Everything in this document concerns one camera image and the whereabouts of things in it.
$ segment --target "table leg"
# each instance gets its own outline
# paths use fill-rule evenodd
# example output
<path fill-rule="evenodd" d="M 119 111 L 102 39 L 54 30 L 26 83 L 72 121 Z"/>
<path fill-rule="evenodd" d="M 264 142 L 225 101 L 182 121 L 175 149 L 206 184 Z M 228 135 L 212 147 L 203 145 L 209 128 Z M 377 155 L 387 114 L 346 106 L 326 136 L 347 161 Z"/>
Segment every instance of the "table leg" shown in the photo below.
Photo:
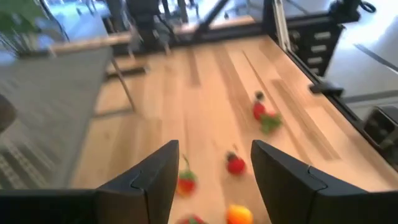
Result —
<path fill-rule="evenodd" d="M 94 11 L 97 12 L 97 7 L 95 7 L 94 0 L 90 0 L 90 1 L 91 1 L 91 5 L 93 6 Z"/>
<path fill-rule="evenodd" d="M 177 0 L 177 3 L 181 11 L 181 20 L 183 23 L 187 23 L 188 13 L 187 13 L 187 5 L 185 4 L 185 0 Z"/>
<path fill-rule="evenodd" d="M 116 62 L 115 58 L 112 58 L 112 64 L 113 64 L 113 67 L 114 67 L 116 73 L 118 74 L 119 80 L 120 80 L 120 82 L 121 82 L 121 84 L 122 84 L 122 86 L 124 88 L 124 91 L 126 92 L 127 98 L 128 98 L 128 100 L 130 102 L 130 105 L 131 105 L 131 109 L 133 111 L 136 111 L 136 106 L 135 106 L 135 104 L 134 104 L 134 102 L 132 100 L 132 97 L 131 97 L 131 94 L 129 92 L 129 89 L 127 88 L 126 82 L 124 81 L 124 77 L 122 75 L 122 72 L 120 71 L 119 65 Z"/>
<path fill-rule="evenodd" d="M 109 28 L 111 29 L 111 32 L 115 33 L 116 30 L 115 30 L 114 27 L 113 27 L 113 23 L 112 23 L 112 21 L 111 21 L 111 18 L 107 17 L 107 18 L 106 18 L 106 23 L 108 23 L 108 26 L 109 26 Z"/>

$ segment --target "red strawberry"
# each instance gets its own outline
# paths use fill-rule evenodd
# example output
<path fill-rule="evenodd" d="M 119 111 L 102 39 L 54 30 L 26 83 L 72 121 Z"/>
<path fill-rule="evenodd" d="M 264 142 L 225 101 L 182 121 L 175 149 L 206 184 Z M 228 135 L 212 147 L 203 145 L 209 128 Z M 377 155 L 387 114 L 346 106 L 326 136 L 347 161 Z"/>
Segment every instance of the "red strawberry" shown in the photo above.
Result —
<path fill-rule="evenodd" d="M 266 113 L 266 107 L 260 103 L 260 102 L 255 102 L 253 106 L 253 115 L 254 118 L 258 121 L 261 120 L 261 115 Z"/>
<path fill-rule="evenodd" d="M 190 170 L 188 159 L 184 156 L 185 162 L 187 163 L 187 169 L 182 171 L 178 175 L 177 181 L 177 193 L 182 196 L 188 196 L 193 193 L 196 188 L 196 175 Z"/>
<path fill-rule="evenodd" d="M 229 152 L 227 155 L 227 169 L 230 174 L 241 175 L 246 169 L 246 164 L 243 159 L 239 158 L 233 152 Z"/>
<path fill-rule="evenodd" d="M 261 115 L 266 113 L 265 106 L 261 103 L 264 101 L 264 94 L 261 91 L 256 92 L 256 101 L 253 105 L 253 115 L 254 118 L 258 121 L 261 120 Z"/>

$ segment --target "orange fruit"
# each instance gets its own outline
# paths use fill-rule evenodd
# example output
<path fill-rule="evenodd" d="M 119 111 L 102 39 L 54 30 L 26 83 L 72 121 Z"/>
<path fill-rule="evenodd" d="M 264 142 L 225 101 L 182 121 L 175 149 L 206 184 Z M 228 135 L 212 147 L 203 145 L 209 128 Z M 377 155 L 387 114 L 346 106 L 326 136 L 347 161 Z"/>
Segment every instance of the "orange fruit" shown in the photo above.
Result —
<path fill-rule="evenodd" d="M 253 214 L 240 205 L 230 205 L 226 218 L 228 224 L 253 224 Z"/>

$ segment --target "desk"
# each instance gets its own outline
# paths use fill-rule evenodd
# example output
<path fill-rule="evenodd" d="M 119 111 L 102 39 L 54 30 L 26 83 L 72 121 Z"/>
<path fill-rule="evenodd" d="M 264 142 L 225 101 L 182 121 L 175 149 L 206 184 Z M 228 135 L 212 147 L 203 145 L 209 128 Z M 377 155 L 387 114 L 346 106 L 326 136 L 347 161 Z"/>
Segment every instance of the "desk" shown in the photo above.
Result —
<path fill-rule="evenodd" d="M 111 49 L 0 67 L 17 119 L 0 135 L 0 187 L 66 187 L 80 155 Z"/>
<path fill-rule="evenodd" d="M 188 213 L 225 223 L 230 203 L 250 208 L 254 223 L 269 223 L 250 163 L 251 141 L 261 139 L 365 190 L 398 189 L 398 174 L 324 96 L 309 92 L 310 80 L 267 36 L 138 59 L 150 71 L 127 81 L 137 114 L 91 123 L 73 187 L 98 187 L 178 139 L 199 183 L 192 197 L 175 197 L 169 223 Z M 283 117 L 283 125 L 268 136 L 252 116 L 258 90 L 267 110 Z M 123 89 L 109 83 L 97 110 L 125 105 Z M 248 164 L 241 178 L 225 168 L 226 153 L 234 149 Z M 180 169 L 185 166 L 181 159 Z"/>

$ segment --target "light wood surface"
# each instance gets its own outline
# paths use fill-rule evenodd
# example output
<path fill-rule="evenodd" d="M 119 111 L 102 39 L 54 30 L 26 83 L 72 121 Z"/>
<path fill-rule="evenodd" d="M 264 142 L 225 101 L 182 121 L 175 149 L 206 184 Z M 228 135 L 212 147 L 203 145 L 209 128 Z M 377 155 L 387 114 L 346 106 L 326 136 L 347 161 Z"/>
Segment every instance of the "light wood surface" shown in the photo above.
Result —
<path fill-rule="evenodd" d="M 239 26 L 253 23 L 254 19 L 251 16 L 239 16 L 234 19 L 214 21 L 210 24 L 210 29 L 220 29 L 229 26 Z M 174 32 L 176 34 L 183 34 L 193 32 L 198 27 L 198 24 L 182 24 L 180 27 L 176 27 Z"/>
<path fill-rule="evenodd" d="M 127 79 L 138 112 L 93 119 L 74 187 L 97 187 L 178 139 L 199 185 L 192 197 L 175 197 L 170 223 L 188 213 L 225 223 L 231 203 L 247 206 L 255 223 L 270 223 L 249 157 L 251 141 L 262 139 L 363 189 L 398 188 L 395 171 L 325 97 L 309 92 L 308 78 L 268 37 L 198 45 L 139 61 L 149 64 L 149 72 Z M 252 116 L 258 90 L 267 110 L 283 117 L 283 125 L 268 136 Z M 97 112 L 126 107 L 120 83 L 104 84 Z M 226 153 L 233 150 L 248 164 L 240 178 L 225 169 Z"/>

